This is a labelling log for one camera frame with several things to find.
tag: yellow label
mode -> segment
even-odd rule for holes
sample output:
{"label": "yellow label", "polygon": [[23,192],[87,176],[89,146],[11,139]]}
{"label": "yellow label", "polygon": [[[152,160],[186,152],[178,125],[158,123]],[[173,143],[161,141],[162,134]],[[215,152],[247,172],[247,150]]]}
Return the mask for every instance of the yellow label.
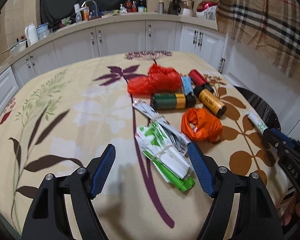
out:
{"label": "yellow label", "polygon": [[186,108],[186,98],[184,94],[175,94],[177,98],[177,106],[176,109],[184,109]]}
{"label": "yellow label", "polygon": [[199,99],[204,105],[210,109],[215,115],[224,104],[217,98],[214,94],[212,94],[207,89],[204,89],[199,94]]}

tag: white electric kettle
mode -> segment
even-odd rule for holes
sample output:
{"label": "white electric kettle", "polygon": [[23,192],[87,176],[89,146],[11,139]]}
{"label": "white electric kettle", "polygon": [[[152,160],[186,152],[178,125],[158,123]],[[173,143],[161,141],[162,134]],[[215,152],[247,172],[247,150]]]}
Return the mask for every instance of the white electric kettle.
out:
{"label": "white electric kettle", "polygon": [[37,28],[34,23],[31,23],[25,28],[25,36],[28,41],[28,45],[36,43],[38,39]]}

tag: crumpled plastic bag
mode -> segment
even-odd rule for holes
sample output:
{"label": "crumpled plastic bag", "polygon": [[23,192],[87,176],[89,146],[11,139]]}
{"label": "crumpled plastic bag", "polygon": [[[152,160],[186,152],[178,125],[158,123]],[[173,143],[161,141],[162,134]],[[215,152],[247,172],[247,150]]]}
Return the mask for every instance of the crumpled plastic bag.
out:
{"label": "crumpled plastic bag", "polygon": [[222,133],[222,124],[220,120],[210,114],[208,110],[200,108],[190,108],[186,111],[181,120],[181,132],[183,132],[192,141],[209,140],[214,142]]}
{"label": "crumpled plastic bag", "polygon": [[182,85],[180,74],[172,67],[153,64],[148,77],[139,76],[128,81],[128,93],[132,95],[151,95],[158,91],[176,91]]}

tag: human hand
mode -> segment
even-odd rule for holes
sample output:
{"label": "human hand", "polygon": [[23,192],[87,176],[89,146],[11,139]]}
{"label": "human hand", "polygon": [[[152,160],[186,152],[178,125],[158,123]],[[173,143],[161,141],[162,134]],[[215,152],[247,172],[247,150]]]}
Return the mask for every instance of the human hand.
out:
{"label": "human hand", "polygon": [[294,213],[300,217],[300,202],[298,202],[297,192],[293,194],[286,211],[281,217],[281,223],[283,226],[287,226],[290,223],[291,217]]}

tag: silver canister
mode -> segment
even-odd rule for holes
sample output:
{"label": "silver canister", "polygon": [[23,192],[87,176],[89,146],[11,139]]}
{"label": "silver canister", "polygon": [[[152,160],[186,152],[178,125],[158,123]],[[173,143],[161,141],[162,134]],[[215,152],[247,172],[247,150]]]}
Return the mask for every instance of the silver canister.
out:
{"label": "silver canister", "polygon": [[162,0],[159,1],[159,14],[164,14],[164,3]]}

